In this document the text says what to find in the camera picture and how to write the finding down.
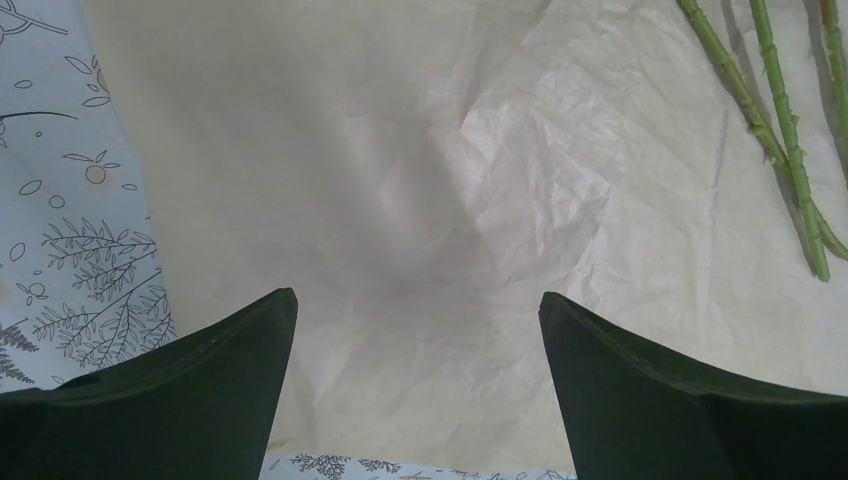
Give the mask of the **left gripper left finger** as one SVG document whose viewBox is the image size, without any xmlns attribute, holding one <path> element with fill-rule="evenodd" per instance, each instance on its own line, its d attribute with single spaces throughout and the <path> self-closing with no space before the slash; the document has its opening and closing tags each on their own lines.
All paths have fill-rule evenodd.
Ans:
<svg viewBox="0 0 848 480">
<path fill-rule="evenodd" d="M 2 477 L 258 478 L 297 312 L 280 288 L 133 359 L 3 394 Z"/>
</svg>

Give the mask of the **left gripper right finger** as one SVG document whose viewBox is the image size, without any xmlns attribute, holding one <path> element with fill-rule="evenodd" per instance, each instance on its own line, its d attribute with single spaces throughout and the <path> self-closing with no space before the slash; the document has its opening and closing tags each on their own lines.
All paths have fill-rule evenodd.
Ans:
<svg viewBox="0 0 848 480">
<path fill-rule="evenodd" d="M 548 292 L 539 323 L 581 479 L 843 479 L 847 400 L 738 375 Z"/>
</svg>

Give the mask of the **pink rose stems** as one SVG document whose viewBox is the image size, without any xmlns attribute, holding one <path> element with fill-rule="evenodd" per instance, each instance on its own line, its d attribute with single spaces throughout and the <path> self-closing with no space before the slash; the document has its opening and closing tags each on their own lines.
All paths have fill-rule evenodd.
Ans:
<svg viewBox="0 0 848 480">
<path fill-rule="evenodd" d="M 718 37 L 699 3 L 679 1 L 677 5 L 701 42 L 706 55 L 730 87 L 730 93 L 748 122 L 751 134 L 764 147 L 768 158 L 785 172 L 791 182 L 810 251 L 813 275 L 821 282 L 829 282 L 831 275 L 825 251 L 830 250 L 838 258 L 846 260 L 847 246 L 839 240 L 813 199 L 804 164 L 805 151 L 799 143 L 799 117 L 791 107 L 767 3 L 751 1 L 749 6 L 779 132 L 766 120 L 764 110 L 754 99 L 752 89 L 746 83 L 738 64 Z"/>
</svg>

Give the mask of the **beige orange wrapping paper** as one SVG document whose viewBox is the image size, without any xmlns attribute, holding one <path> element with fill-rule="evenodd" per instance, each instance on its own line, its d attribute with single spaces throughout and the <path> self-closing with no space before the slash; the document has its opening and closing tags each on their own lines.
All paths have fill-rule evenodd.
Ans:
<svg viewBox="0 0 848 480">
<path fill-rule="evenodd" d="M 537 311 L 847 391 L 816 280 L 673 1 L 88 1 L 177 330 L 299 301 L 270 449 L 573 469 Z"/>
</svg>

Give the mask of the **floral table cloth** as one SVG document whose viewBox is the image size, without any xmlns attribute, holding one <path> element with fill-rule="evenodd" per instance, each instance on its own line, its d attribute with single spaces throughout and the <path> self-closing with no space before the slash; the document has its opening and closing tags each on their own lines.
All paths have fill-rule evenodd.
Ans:
<svg viewBox="0 0 848 480">
<path fill-rule="evenodd" d="M 538 208 L 481 98 L 544 1 L 5 1 L 1 386 L 277 288 L 262 479 L 571 479 Z"/>
</svg>

